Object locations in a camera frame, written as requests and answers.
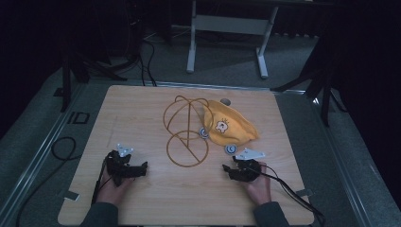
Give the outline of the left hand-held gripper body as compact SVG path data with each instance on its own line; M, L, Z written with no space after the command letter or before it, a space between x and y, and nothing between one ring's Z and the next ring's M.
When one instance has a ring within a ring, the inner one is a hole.
M139 166L130 166L132 148L125 148L121 144L116 146L105 158L107 171L115 186L120 186L124 178L140 176Z

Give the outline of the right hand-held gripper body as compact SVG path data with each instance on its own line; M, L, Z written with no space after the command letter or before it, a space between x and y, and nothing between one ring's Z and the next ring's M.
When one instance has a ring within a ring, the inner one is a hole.
M241 175L244 183L254 181L261 172L261 165L257 162L257 159L264 157L265 153L262 151L245 148L243 151L233 157L233 161L236 163L238 172L232 174Z

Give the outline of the yellow hat with cartoon print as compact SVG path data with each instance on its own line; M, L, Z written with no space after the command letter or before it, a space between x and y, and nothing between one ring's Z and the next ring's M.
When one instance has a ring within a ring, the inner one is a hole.
M236 109L209 100L204 109L204 125L209 138L220 146L242 146L259 137L256 127Z

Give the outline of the golden wire hat stand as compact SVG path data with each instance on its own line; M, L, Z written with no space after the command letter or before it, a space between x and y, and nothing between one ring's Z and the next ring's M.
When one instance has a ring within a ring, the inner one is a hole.
M204 125L205 98L176 96L166 107L163 124L169 134L166 155L176 166L194 167L202 164L209 155L208 139L199 135Z

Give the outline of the person's left hand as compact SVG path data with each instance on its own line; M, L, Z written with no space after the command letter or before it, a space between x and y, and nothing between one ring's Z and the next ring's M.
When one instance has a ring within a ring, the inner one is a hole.
M116 186L108 171L104 170L97 190L96 202L107 202L118 206L134 181L134 178L124 178L122 184Z

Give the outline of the person's right hand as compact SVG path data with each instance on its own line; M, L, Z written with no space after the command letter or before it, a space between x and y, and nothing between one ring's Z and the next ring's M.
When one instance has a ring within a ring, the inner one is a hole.
M270 178L260 174L250 183L242 183L242 187L247 192L251 201L256 205L262 205L271 202Z

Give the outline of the black tripod stand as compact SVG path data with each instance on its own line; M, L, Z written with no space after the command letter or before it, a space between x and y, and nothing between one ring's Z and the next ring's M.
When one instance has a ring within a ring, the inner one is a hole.
M310 81L305 90L307 98L316 98L322 94L321 120L326 127L329 126L328 112L330 98L332 96L332 81L335 69L340 63L341 44L339 40L331 40L327 36L321 36L310 53L300 76L290 82L271 88L273 92L285 92L286 90Z
M90 78L87 70L88 67L94 68L106 78L120 81L126 80L115 74L111 69L101 66L72 47L64 48L61 52L61 88L58 88L54 94L54 96L62 98L62 113L67 110L72 101L71 74L74 74L78 82L87 83Z

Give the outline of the metal floor rail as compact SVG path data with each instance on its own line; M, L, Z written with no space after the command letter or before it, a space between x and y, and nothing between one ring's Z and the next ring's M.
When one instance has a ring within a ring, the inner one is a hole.
M72 89L70 104L64 112L61 97L53 96L56 88L44 87L0 140L0 227L10 227L50 145L85 87L78 84Z
M291 94L291 95L303 95L305 90L300 89L288 89L284 92L274 92L271 88L265 87L239 87L239 86L225 86L225 85L208 85L208 84L197 84L197 83L180 83L180 82L165 82L156 81L154 86L152 82L142 80L105 80L105 79L90 79L89 84L104 85L111 87L113 85L123 85L123 86L139 86L146 88L194 88L194 89L209 89L209 90L245 90L245 91L268 91L276 94Z
M323 95L311 99L325 133L345 194L360 227L374 227L372 189L375 165L349 114L323 102Z

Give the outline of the white desk frame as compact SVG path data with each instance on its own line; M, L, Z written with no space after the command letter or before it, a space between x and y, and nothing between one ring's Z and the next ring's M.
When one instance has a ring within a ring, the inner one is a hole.
M186 72L195 71L196 60L196 32L214 31L235 34L260 35L263 37L262 44L255 49L257 65L260 77L266 79L269 76L268 66L265 60L265 52L271 35L278 7L273 7L268 20L235 18L215 15L204 15L197 13L197 0L191 0L191 27L190 27L190 45L187 57Z

